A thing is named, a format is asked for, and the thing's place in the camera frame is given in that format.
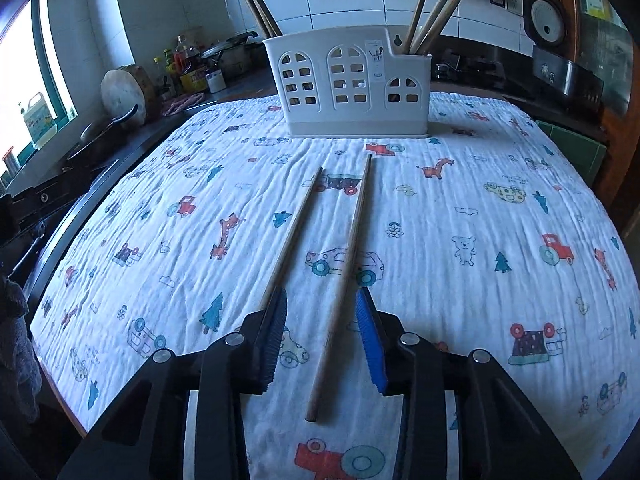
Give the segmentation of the cartoon print white cloth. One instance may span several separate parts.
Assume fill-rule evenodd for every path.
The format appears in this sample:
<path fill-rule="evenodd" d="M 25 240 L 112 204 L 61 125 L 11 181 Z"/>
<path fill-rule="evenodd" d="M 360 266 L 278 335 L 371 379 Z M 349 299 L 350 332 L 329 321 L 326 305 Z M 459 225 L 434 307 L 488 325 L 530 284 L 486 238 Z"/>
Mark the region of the cartoon print white cloth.
<path fill-rule="evenodd" d="M 580 474 L 639 419 L 639 287 L 604 207 L 525 113 L 436 93 L 423 139 L 294 139 L 277 98 L 202 110 L 108 193 L 32 321 L 89 429 L 158 349 L 187 354 L 257 309 L 287 254 L 273 384 L 243 404 L 255 479 L 388 479 L 401 400 L 375 389 L 356 315 L 335 333 L 324 412 L 305 418 L 341 278 L 442 351 L 488 350 Z"/>

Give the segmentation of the black wok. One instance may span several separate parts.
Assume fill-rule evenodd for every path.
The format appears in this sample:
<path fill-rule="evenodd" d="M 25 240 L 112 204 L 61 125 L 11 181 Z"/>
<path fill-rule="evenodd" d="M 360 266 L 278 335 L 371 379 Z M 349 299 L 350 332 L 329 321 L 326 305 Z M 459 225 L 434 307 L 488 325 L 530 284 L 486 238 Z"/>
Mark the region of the black wok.
<path fill-rule="evenodd" d="M 89 166 L 105 157 L 117 144 L 122 126 L 126 125 L 138 111 L 137 104 L 127 113 L 107 119 L 106 122 L 92 122 L 81 133 L 79 142 L 66 157 L 71 167 Z"/>

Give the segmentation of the detergent bottle on windowsill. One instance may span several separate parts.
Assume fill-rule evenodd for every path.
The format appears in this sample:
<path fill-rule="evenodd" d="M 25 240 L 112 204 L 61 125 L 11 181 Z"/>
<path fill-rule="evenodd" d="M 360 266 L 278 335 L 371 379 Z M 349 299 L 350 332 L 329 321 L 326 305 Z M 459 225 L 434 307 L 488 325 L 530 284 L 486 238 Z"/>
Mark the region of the detergent bottle on windowsill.
<path fill-rule="evenodd" d="M 41 150 L 58 133 L 58 125 L 41 92 L 29 100 L 23 120 L 36 150 Z"/>

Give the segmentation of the pink cloth on counter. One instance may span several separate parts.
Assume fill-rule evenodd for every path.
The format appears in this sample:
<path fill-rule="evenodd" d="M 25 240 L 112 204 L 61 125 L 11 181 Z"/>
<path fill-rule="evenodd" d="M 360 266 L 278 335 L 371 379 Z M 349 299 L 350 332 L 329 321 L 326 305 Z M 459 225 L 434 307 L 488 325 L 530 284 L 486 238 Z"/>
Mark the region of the pink cloth on counter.
<path fill-rule="evenodd" d="M 163 104 L 160 116 L 170 117 L 184 112 L 187 108 L 200 104 L 205 100 L 203 92 L 184 94 L 177 96 Z"/>

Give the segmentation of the round wooden cutting board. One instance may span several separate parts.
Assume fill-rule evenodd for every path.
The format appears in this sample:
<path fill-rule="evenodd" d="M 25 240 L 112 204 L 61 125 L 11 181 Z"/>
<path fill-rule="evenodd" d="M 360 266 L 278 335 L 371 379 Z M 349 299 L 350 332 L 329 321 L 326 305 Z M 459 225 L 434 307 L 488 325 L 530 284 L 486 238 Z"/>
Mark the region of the round wooden cutting board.
<path fill-rule="evenodd" d="M 126 65 L 108 70 L 100 84 L 103 108 L 111 118 L 128 113 L 135 105 L 137 111 L 129 121 L 143 126 L 160 116 L 160 101 L 146 70 L 139 65 Z"/>

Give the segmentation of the small white jar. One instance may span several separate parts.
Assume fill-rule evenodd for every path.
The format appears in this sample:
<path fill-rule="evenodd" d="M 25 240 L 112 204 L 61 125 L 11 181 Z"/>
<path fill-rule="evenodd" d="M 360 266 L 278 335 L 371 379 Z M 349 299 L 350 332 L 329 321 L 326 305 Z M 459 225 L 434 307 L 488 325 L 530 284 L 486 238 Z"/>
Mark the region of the small white jar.
<path fill-rule="evenodd" d="M 227 88 L 226 81 L 224 80 L 224 74 L 222 70 L 216 68 L 216 70 L 209 70 L 205 75 L 207 88 L 211 94 L 221 92 Z"/>

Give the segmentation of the yellow label sauce bottle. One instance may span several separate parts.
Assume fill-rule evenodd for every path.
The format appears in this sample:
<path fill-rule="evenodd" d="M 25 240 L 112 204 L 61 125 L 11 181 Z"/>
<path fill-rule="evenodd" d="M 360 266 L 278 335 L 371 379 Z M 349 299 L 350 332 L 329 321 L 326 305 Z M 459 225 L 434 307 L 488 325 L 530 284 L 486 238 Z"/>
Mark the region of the yellow label sauce bottle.
<path fill-rule="evenodd" d="M 206 68 L 200 49 L 186 35 L 177 37 L 174 61 L 186 93 L 204 92 L 207 89 Z"/>

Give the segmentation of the white plastic utensil holder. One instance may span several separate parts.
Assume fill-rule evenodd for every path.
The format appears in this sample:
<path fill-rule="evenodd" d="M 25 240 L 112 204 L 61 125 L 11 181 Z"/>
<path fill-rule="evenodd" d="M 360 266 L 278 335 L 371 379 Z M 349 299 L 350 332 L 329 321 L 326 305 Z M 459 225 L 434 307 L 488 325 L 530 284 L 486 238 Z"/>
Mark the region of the white plastic utensil holder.
<path fill-rule="evenodd" d="M 432 57 L 402 53 L 397 27 L 313 29 L 264 45 L 291 136 L 427 135 Z"/>

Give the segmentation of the silver pressure cooker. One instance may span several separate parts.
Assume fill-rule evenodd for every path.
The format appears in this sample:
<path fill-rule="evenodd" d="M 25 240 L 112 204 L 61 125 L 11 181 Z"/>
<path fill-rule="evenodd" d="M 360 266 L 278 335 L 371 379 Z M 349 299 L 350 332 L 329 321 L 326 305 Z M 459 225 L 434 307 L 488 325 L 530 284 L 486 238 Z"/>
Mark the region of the silver pressure cooker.
<path fill-rule="evenodd" d="M 238 80 L 252 70 L 250 50 L 257 37 L 254 30 L 242 32 L 205 50 L 202 60 L 211 68 L 219 68 L 225 81 Z"/>

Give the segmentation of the black rice cooker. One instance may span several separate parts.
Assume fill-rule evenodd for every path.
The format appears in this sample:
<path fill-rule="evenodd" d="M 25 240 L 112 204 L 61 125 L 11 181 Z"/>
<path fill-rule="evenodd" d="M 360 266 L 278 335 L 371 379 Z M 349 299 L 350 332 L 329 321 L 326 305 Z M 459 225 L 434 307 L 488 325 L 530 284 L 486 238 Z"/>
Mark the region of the black rice cooker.
<path fill-rule="evenodd" d="M 603 110 L 603 81 L 568 57 L 568 17 L 560 0 L 523 0 L 526 35 L 533 41 L 533 75 L 577 119 L 595 124 Z"/>

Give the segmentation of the wooden glass door cabinet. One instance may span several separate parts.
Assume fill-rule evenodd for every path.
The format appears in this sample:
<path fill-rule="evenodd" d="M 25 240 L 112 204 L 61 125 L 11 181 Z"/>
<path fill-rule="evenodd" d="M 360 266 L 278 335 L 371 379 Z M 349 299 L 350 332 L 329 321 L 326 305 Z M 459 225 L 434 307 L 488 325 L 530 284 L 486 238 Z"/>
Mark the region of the wooden glass door cabinet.
<path fill-rule="evenodd" d="M 634 208 L 625 180 L 639 146 L 639 46 L 613 0 L 560 1 L 568 18 L 567 56 L 603 81 L 601 128 L 608 152 L 594 190 L 609 210 Z"/>

